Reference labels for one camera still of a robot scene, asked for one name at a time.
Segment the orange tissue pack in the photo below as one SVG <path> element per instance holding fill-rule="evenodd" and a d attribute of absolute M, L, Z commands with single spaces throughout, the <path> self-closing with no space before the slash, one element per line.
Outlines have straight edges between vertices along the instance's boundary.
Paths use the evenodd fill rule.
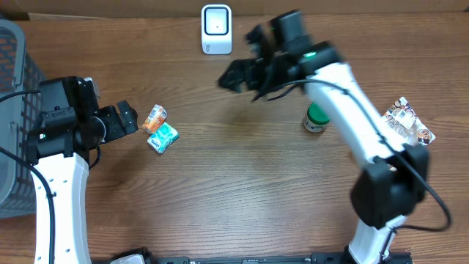
<path fill-rule="evenodd" d="M 148 117 L 145 119 L 144 124 L 142 125 L 142 128 L 148 133 L 148 134 L 153 134 L 156 132 L 157 129 L 159 129 L 162 124 L 166 121 L 166 118 L 168 117 L 167 111 L 164 109 L 164 107 L 155 104 L 154 107 L 152 108 L 152 111 L 149 113 Z"/>

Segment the cream green packet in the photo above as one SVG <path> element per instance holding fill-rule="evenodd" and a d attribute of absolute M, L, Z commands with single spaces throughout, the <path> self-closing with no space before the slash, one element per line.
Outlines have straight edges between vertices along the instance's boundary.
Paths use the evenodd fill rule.
<path fill-rule="evenodd" d="M 157 153 L 163 154 L 179 136 L 177 130 L 165 122 L 148 138 L 147 144 Z"/>

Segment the green lid spice jar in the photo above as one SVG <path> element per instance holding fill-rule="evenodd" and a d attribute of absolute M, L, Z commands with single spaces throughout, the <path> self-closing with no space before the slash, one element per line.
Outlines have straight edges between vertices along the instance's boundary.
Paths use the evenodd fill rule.
<path fill-rule="evenodd" d="M 312 103 L 303 118 L 303 126 L 307 131 L 320 133 L 329 124 L 330 119 L 326 113 L 316 104 Z"/>

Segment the brown white snack bag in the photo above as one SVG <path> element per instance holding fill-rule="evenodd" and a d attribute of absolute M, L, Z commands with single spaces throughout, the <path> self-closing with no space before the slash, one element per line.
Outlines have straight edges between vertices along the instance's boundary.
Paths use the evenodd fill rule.
<path fill-rule="evenodd" d="M 405 97 L 396 100 L 382 119 L 410 145 L 428 145 L 435 135 L 418 118 Z"/>

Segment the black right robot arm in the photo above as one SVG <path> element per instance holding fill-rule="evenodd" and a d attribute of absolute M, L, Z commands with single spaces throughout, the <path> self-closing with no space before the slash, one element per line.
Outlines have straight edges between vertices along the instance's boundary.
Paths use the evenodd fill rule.
<path fill-rule="evenodd" d="M 277 24 L 272 30 L 272 40 L 260 26 L 245 36 L 256 56 L 234 60 L 219 85 L 235 92 L 247 88 L 258 97 L 300 87 L 339 130 L 361 170 L 351 192 L 359 219 L 352 241 L 341 253 L 315 253 L 311 261 L 408 263 L 410 255 L 390 247 L 428 192 L 428 150 L 408 144 L 383 122 L 331 43 L 313 43 L 302 26 Z"/>

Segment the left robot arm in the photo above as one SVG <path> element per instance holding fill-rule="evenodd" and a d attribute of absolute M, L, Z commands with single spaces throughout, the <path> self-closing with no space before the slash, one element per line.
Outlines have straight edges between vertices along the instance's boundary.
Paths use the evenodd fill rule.
<path fill-rule="evenodd" d="M 100 108 L 95 98 L 43 98 L 43 123 L 28 135 L 26 160 L 36 196 L 36 263 L 90 263 L 86 227 L 89 153 L 134 133 L 127 101 Z"/>

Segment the white barcode scanner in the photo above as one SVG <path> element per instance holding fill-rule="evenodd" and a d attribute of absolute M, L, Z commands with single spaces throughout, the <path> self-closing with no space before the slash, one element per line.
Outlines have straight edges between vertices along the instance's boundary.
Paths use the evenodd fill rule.
<path fill-rule="evenodd" d="M 232 10 L 226 4 L 206 4 L 201 10 L 202 50 L 207 55 L 232 52 Z"/>

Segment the grey plastic mesh basket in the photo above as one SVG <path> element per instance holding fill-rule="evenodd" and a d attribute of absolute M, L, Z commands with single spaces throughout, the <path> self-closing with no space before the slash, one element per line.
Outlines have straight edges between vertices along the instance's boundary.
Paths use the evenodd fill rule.
<path fill-rule="evenodd" d="M 28 91 L 1 102 L 1 147 L 25 158 L 23 145 L 42 110 L 38 89 L 45 75 L 29 56 L 22 29 L 9 20 L 1 20 L 1 96 Z M 5 154 L 1 154 L 1 217 L 25 216 L 36 212 L 35 190 L 31 173 Z"/>

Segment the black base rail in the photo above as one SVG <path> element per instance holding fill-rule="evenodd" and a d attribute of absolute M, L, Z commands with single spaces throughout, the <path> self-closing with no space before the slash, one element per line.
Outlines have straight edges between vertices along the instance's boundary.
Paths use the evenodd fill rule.
<path fill-rule="evenodd" d="M 157 264 L 339 264 L 345 263 L 341 252 L 313 253 L 310 256 L 189 258 L 155 257 Z"/>

